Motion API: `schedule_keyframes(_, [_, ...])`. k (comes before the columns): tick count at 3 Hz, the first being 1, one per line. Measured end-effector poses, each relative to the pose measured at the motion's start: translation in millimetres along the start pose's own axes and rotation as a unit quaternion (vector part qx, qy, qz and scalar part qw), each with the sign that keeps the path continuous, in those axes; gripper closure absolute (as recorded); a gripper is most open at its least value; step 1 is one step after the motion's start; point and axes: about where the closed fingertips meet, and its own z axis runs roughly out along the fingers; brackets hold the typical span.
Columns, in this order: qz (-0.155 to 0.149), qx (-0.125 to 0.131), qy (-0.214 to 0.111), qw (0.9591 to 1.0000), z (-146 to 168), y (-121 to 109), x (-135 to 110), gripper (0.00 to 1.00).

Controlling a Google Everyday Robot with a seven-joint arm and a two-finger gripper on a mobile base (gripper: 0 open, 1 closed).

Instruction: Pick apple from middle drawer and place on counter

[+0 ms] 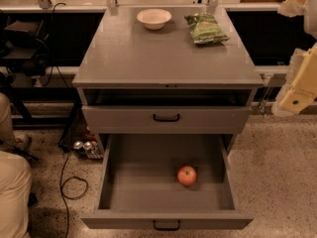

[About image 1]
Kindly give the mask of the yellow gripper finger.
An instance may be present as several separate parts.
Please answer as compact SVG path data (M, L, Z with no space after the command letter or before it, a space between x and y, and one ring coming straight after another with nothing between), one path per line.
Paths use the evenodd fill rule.
M277 13L286 17L302 16L308 0L285 0L278 9Z
M278 117L299 114L317 98L317 46L308 51L296 49L271 112Z

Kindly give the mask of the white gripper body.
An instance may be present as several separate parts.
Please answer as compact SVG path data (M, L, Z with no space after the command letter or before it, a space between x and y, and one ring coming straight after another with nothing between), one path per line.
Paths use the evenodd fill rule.
M304 8L304 31L317 39L317 0L307 0Z

